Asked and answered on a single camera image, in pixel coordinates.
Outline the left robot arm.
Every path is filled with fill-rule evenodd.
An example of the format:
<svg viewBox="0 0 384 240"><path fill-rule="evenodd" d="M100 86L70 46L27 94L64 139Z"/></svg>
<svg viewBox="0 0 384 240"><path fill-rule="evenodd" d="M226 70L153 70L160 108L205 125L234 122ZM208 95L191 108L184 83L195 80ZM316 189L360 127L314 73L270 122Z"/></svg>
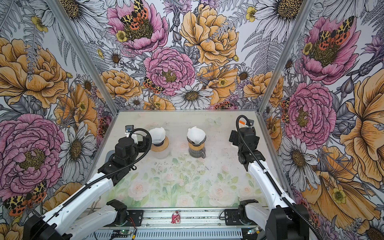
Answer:
<svg viewBox="0 0 384 240"><path fill-rule="evenodd" d="M101 195L117 185L151 149L152 138L147 134L136 142L131 136L119 139L115 152L93 178L63 203L43 216L32 216L24 225L24 240L82 240L101 227L123 225L129 219L127 206L112 200L98 212L77 218Z"/></svg>

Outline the grey ribbed glass dripper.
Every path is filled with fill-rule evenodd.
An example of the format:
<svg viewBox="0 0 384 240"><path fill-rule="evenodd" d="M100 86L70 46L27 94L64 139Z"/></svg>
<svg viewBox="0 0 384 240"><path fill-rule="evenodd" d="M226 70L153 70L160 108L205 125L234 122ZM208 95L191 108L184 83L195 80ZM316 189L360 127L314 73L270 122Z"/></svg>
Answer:
<svg viewBox="0 0 384 240"><path fill-rule="evenodd" d="M204 136L204 137L200 136L198 138L195 138L195 137L189 138L189 137L187 137L187 140L189 142L189 145L194 146L194 147L199 147L199 146L204 145L204 143L206 141L206 136Z"/></svg>

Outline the wooden dripper ring stand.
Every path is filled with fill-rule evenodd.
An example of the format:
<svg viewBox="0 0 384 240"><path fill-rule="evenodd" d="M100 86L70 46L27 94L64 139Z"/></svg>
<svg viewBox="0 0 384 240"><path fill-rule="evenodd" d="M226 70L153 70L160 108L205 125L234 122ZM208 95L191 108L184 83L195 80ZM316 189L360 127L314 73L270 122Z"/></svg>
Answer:
<svg viewBox="0 0 384 240"><path fill-rule="evenodd" d="M169 139L168 137L165 137L165 139L161 143L152 144L151 151L156 153L164 152L168 147L169 147Z"/></svg>

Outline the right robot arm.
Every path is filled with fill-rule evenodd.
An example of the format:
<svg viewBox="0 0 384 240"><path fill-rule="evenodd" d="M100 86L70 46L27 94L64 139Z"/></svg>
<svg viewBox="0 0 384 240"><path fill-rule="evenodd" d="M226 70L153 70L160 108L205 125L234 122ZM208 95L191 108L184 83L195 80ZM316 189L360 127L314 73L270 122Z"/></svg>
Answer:
<svg viewBox="0 0 384 240"><path fill-rule="evenodd" d="M240 164L259 184L268 205L265 208L256 200L241 201L238 207L240 221L245 225L257 224L268 240L308 240L309 213L278 184L265 157L257 150L259 139L254 128L232 131L229 138L238 148Z"/></svg>

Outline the white paper coffee filter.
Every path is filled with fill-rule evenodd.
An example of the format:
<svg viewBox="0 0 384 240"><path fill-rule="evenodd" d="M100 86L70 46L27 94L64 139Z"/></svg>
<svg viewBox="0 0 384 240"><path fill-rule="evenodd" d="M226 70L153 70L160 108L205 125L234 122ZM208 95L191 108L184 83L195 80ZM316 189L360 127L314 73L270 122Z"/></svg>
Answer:
<svg viewBox="0 0 384 240"><path fill-rule="evenodd" d="M152 138L152 144L154 145L161 145L166 138L166 130L164 128L153 128L149 133Z"/></svg>

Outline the orange coffee filter pack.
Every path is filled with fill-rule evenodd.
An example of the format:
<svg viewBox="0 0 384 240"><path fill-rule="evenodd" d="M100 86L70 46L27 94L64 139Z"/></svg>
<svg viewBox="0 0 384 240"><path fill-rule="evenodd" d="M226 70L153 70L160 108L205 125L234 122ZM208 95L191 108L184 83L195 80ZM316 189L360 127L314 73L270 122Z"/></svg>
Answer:
<svg viewBox="0 0 384 240"><path fill-rule="evenodd" d="M241 118L239 120L239 128L252 128L254 126L254 120L246 120Z"/></svg>

